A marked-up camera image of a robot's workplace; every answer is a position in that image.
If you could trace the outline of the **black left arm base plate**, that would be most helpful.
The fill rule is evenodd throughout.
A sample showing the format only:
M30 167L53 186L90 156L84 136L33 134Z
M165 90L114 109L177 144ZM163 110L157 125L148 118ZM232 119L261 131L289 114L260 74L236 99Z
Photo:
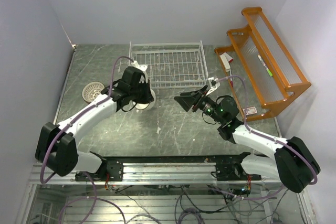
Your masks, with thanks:
M120 159L104 159L99 161L79 162L73 169L76 173L76 181L89 180L87 175L95 182L102 182L107 179L113 182L120 182L123 178L123 164Z

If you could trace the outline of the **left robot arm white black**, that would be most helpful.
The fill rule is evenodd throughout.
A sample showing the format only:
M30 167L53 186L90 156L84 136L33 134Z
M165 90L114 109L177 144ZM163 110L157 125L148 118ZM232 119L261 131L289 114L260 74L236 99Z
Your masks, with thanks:
M98 123L124 106L133 103L137 110L150 109L155 93L150 87L147 66L134 63L128 66L121 79L107 86L86 107L58 123L46 123L42 128L35 159L55 174L63 177L76 170L88 172L94 180L111 174L108 160L93 152L81 152L77 143Z

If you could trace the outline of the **brown patterned bowl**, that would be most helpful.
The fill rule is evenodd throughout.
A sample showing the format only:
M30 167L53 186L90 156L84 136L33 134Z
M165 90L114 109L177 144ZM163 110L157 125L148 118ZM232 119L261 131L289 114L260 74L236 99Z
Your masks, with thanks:
M87 103L91 103L104 88L104 84L98 81L88 83L82 90L83 100Z

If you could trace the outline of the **white wire dish rack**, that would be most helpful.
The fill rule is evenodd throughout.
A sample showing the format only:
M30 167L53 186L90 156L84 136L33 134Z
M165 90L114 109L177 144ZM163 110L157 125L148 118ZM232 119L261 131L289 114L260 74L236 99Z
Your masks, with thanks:
M153 89L198 88L206 84L208 70L203 43L133 44L129 56L146 65Z

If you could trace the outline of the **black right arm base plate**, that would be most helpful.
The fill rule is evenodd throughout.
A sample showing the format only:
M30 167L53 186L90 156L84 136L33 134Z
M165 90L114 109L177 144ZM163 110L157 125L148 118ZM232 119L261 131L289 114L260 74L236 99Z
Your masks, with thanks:
M216 163L215 171L210 175L217 181L261 180L260 175L247 174L240 163Z

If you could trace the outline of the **cream two-handled soup bowl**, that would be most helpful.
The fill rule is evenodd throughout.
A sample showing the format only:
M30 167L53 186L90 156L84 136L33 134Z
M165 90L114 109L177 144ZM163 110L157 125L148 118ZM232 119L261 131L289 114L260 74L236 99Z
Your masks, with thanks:
M153 101L147 103L147 104L137 104L135 108L139 111L144 111L144 110L150 110L154 107L155 102L156 102L156 94L153 89L150 89L151 95L153 97Z

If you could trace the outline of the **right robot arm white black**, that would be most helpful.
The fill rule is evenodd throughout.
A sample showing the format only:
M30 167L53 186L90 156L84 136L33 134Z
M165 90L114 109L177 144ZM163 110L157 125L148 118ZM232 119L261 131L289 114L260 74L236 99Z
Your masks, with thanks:
M236 179L244 179L249 174L257 174L278 179L294 193L302 192L308 185L317 182L321 168L302 139L286 139L265 134L250 128L237 118L239 109L229 95L212 100L207 86L192 92L184 92L174 100L184 111L201 110L219 125L218 133L223 140L247 146L260 156L248 154L241 162L231 167Z

